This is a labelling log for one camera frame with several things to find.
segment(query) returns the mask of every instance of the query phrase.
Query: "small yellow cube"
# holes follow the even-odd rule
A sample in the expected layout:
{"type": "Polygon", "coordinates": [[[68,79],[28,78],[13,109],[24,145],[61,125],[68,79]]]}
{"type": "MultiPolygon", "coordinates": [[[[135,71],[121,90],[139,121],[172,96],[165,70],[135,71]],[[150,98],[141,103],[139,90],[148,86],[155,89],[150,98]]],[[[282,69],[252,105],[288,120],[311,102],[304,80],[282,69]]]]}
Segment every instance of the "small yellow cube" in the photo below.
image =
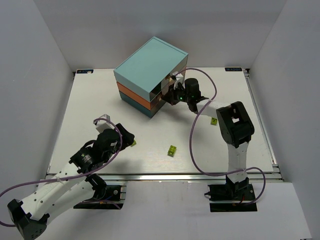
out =
{"type": "Polygon", "coordinates": [[[173,157],[177,151],[176,146],[170,145],[169,151],[168,151],[168,156],[173,157]]]}
{"type": "Polygon", "coordinates": [[[218,123],[218,119],[212,117],[211,118],[211,125],[217,125],[217,123],[218,123]]]}
{"type": "Polygon", "coordinates": [[[136,144],[137,144],[137,142],[136,142],[136,140],[134,139],[134,140],[133,140],[133,143],[131,144],[130,147],[133,147],[133,146],[136,145],[136,144]]]}

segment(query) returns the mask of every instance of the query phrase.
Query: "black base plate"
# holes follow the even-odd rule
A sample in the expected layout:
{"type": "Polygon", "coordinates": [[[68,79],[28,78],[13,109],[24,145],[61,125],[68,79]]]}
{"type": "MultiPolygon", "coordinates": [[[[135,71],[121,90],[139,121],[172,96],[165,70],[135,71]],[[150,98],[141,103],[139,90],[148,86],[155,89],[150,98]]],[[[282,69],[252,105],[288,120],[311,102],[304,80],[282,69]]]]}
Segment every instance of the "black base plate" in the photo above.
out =
{"type": "MultiPolygon", "coordinates": [[[[212,184],[209,185],[209,192],[206,193],[205,195],[210,196],[211,201],[223,201],[223,200],[231,200],[230,198],[226,197],[224,199],[223,196],[218,195],[218,196],[212,196],[217,193],[223,193],[226,191],[226,185],[225,184],[212,184]]],[[[255,196],[255,191],[252,186],[252,184],[249,184],[248,187],[243,190],[237,197],[233,198],[232,200],[234,201],[252,201],[256,199],[255,196]]],[[[217,212],[257,212],[257,205],[256,203],[252,203],[250,205],[245,204],[245,203],[215,203],[211,202],[210,203],[210,212],[211,213],[217,213],[217,212]]]]}
{"type": "MultiPolygon", "coordinates": [[[[123,203],[117,203],[120,201],[120,195],[121,195],[121,185],[107,185],[105,188],[105,192],[102,193],[100,200],[110,200],[115,202],[120,208],[124,205],[123,203]]],[[[117,209],[118,208],[111,204],[111,203],[100,203],[98,200],[95,199],[88,199],[89,201],[97,201],[97,202],[91,202],[91,203],[79,203],[75,205],[73,208],[74,209],[117,209]]]]}

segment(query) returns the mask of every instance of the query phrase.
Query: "white robotic arm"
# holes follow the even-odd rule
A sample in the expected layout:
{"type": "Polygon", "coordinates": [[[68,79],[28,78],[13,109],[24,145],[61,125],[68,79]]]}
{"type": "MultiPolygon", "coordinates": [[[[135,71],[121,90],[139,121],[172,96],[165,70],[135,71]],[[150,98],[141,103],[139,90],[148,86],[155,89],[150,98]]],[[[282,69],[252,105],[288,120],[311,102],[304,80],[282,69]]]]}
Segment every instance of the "white robotic arm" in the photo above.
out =
{"type": "Polygon", "coordinates": [[[208,100],[208,98],[201,96],[197,79],[188,78],[183,85],[179,77],[175,84],[169,86],[168,92],[162,99],[171,105],[185,102],[190,111],[218,119],[221,135],[228,147],[228,172],[243,170],[226,176],[225,188],[228,189],[223,197],[229,200],[242,196],[243,191],[247,190],[249,185],[248,175],[245,171],[247,149],[251,135],[255,132],[242,102],[237,101],[229,104],[208,100]]]}
{"type": "MultiPolygon", "coordinates": [[[[203,100],[196,104],[198,110],[202,109],[205,104],[207,104],[207,100],[203,100]]],[[[201,112],[201,115],[209,116],[211,118],[218,118],[217,110],[222,108],[230,107],[229,103],[222,103],[218,101],[210,101],[209,105],[201,112]]],[[[243,142],[239,144],[238,147],[235,147],[232,144],[227,144],[228,147],[228,172],[238,170],[238,169],[246,169],[247,168],[247,149],[249,146],[249,142],[243,142]]],[[[235,172],[228,175],[228,178],[233,183],[240,183],[245,181],[248,177],[246,171],[235,172]]]]}
{"type": "MultiPolygon", "coordinates": [[[[102,118],[110,120],[107,115],[102,118]]],[[[120,132],[101,120],[94,124],[100,133],[97,139],[88,141],[70,158],[53,177],[56,181],[47,182],[31,195],[22,200],[13,199],[7,205],[10,217],[24,240],[39,237],[49,223],[76,204],[105,196],[107,185],[93,171],[108,162],[112,154],[132,145],[135,136],[120,123],[115,125],[120,132]]]]}
{"type": "Polygon", "coordinates": [[[178,73],[177,71],[173,73],[173,75],[175,76],[175,81],[173,86],[174,89],[177,89],[179,87],[179,84],[183,85],[185,82],[185,77],[181,73],[179,74],[177,73],[178,73]]]}

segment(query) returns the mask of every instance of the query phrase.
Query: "purple cable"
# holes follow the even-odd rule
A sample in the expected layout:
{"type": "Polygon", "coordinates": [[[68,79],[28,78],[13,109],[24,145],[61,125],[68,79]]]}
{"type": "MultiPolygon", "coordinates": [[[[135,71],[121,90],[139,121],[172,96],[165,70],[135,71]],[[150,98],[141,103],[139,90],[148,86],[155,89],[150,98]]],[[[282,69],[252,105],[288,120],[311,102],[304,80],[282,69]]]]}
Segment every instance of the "purple cable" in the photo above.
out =
{"type": "Polygon", "coordinates": [[[212,80],[212,78],[204,71],[200,70],[200,69],[197,69],[197,68],[193,68],[193,67],[188,67],[186,68],[185,70],[182,70],[180,72],[178,72],[176,75],[186,71],[186,70],[196,70],[196,71],[199,71],[201,73],[203,73],[204,75],[206,75],[210,81],[212,82],[213,86],[214,86],[214,95],[213,97],[203,106],[203,108],[201,108],[201,110],[198,112],[198,114],[195,116],[195,119],[193,121],[193,124],[192,124],[192,127],[191,127],[191,131],[190,131],[190,137],[189,137],[189,151],[190,151],[190,157],[191,157],[191,160],[192,160],[192,163],[193,165],[195,166],[195,168],[200,172],[202,173],[203,175],[207,175],[207,176],[210,176],[210,177],[220,177],[220,176],[226,176],[226,175],[229,175],[229,174],[234,174],[234,173],[239,173],[239,172],[243,172],[243,171],[248,171],[248,170],[252,170],[252,169],[256,169],[258,170],[261,174],[262,174],[262,177],[263,177],[263,187],[262,187],[262,190],[260,192],[260,194],[252,201],[248,202],[248,203],[242,203],[242,204],[245,204],[245,205],[249,205],[249,204],[253,204],[255,203],[261,196],[262,194],[264,193],[265,191],[265,188],[266,188],[266,175],[265,173],[258,167],[249,167],[247,169],[237,169],[237,170],[234,170],[234,171],[229,171],[229,172],[222,172],[222,173],[209,173],[209,172],[204,172],[203,170],[200,169],[200,167],[198,167],[196,161],[195,161],[195,158],[194,158],[194,154],[192,152],[192,136],[193,136],[193,133],[194,133],[194,130],[195,130],[195,126],[196,126],[196,122],[199,118],[199,116],[201,115],[201,113],[204,111],[204,109],[216,98],[217,96],[217,93],[218,93],[218,90],[217,90],[217,86],[215,84],[215,82],[212,80]]]}
{"type": "MultiPolygon", "coordinates": [[[[108,164],[110,164],[110,163],[116,158],[116,156],[118,155],[118,153],[120,152],[120,149],[121,149],[121,147],[122,147],[122,136],[121,136],[121,134],[120,134],[120,130],[117,128],[117,126],[116,126],[113,122],[109,121],[108,119],[102,118],[102,117],[93,120],[93,122],[96,122],[96,121],[99,121],[99,120],[101,120],[101,121],[106,121],[107,123],[111,124],[111,125],[114,127],[114,129],[119,133],[119,136],[120,136],[120,147],[119,147],[119,150],[109,159],[108,162],[106,162],[106,163],[105,163],[104,165],[102,165],[101,167],[99,167],[99,168],[97,168],[97,169],[95,169],[95,170],[93,170],[93,171],[87,172],[87,173],[85,173],[85,174],[80,174],[80,175],[78,175],[78,176],[61,177],[61,178],[60,178],[61,181],[66,181],[66,180],[71,180],[71,179],[78,179],[78,178],[82,178],[82,177],[86,177],[86,176],[89,176],[89,175],[91,175],[91,174],[94,174],[95,172],[103,169],[105,166],[107,166],[108,164]]],[[[25,183],[20,183],[20,184],[18,184],[18,185],[9,187],[8,189],[4,190],[2,193],[0,193],[0,198],[1,198],[4,194],[6,194],[7,192],[9,192],[9,191],[11,191],[11,190],[13,190],[13,189],[19,188],[19,187],[28,186],[28,185],[33,185],[33,184],[54,183],[54,182],[57,182],[57,181],[58,181],[57,178],[55,178],[55,179],[52,178],[52,179],[46,179],[46,180],[29,181],[29,182],[25,182],[25,183]]],[[[15,227],[14,224],[7,224],[7,223],[4,223],[4,222],[2,222],[2,221],[0,221],[0,225],[2,225],[2,226],[4,226],[4,227],[9,227],[9,228],[15,227]]]]}

